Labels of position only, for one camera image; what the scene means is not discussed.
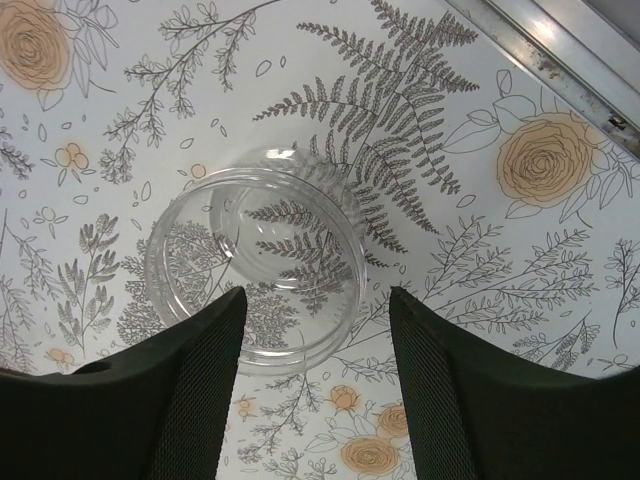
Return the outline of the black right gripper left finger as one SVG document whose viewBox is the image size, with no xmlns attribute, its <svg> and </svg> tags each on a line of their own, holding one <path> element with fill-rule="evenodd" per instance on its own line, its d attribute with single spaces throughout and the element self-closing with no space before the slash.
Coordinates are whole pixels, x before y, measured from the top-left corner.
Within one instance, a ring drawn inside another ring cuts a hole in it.
<svg viewBox="0 0 640 480">
<path fill-rule="evenodd" d="M 1 373 L 5 479 L 212 479 L 247 314 L 236 287 L 73 373 Z"/>
</svg>

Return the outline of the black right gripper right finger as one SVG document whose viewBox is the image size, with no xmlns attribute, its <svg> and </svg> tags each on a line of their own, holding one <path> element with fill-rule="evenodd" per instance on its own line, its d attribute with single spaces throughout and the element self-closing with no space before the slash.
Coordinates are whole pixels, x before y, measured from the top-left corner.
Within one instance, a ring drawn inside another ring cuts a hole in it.
<svg viewBox="0 0 640 480">
<path fill-rule="evenodd" d="M 389 316 L 420 479 L 635 479 L 639 372 L 547 368 L 395 287 Z"/>
</svg>

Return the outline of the clear plastic jar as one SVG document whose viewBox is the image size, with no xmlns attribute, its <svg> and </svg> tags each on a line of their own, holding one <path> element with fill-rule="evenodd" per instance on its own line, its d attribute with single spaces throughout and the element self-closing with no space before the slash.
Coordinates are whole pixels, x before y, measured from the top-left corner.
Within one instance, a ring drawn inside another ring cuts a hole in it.
<svg viewBox="0 0 640 480">
<path fill-rule="evenodd" d="M 289 375 L 326 361 L 366 290 L 364 216 L 349 171 L 309 149 L 255 148 L 180 193 L 146 244 L 158 317 L 175 325 L 240 287 L 242 374 Z"/>
</svg>

